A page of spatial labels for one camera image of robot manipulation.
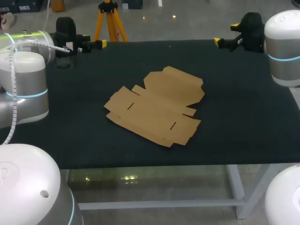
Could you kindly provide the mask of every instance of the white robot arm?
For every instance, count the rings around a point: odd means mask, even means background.
[[[218,48],[229,48],[232,52],[241,45],[246,51],[265,52],[276,83],[300,86],[300,10],[278,13],[265,25],[259,13],[247,13],[230,28],[240,34],[233,40],[215,38]]]

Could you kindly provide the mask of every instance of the tripod leg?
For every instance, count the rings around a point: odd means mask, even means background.
[[[117,22],[113,15],[111,15],[111,17],[112,17],[113,34],[114,34],[116,41],[119,42],[120,39],[119,39],[119,33],[118,33],[118,29],[117,29]]]
[[[103,13],[101,13],[100,10],[99,10],[94,41],[99,40],[102,21],[103,21]]]
[[[107,27],[110,41],[116,41],[114,31],[113,31],[113,18],[112,13],[106,13]]]
[[[119,13],[118,13],[117,9],[114,9],[113,16],[114,16],[115,21],[117,22],[117,26],[119,28],[120,34],[123,38],[123,41],[128,41],[127,35],[126,35],[125,30],[122,26],[122,22],[121,22],[121,19],[119,17]]]

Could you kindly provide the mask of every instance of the flat cardboard box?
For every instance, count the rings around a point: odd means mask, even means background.
[[[186,107],[204,96],[202,79],[172,67],[151,72],[144,79],[146,89],[122,87],[105,104],[107,117],[157,144],[185,145],[200,120],[192,119],[195,109]]]

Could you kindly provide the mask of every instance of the metal table frame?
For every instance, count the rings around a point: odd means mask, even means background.
[[[180,200],[180,201],[138,201],[138,202],[91,202],[79,203],[81,210],[134,209],[134,208],[167,208],[167,207],[215,207],[236,206],[238,219],[246,219],[267,190],[270,182],[278,174],[282,164],[262,164],[251,188],[244,193],[237,165],[227,165],[234,199],[215,200]],[[69,170],[62,174],[68,180]]]

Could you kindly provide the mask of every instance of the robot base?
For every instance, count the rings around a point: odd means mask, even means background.
[[[272,75],[273,80],[281,85],[281,86],[285,86],[285,87],[291,87],[291,88],[296,88],[300,86],[300,79],[297,80],[293,80],[293,81],[285,81],[285,80],[279,80],[278,78],[274,77]]]

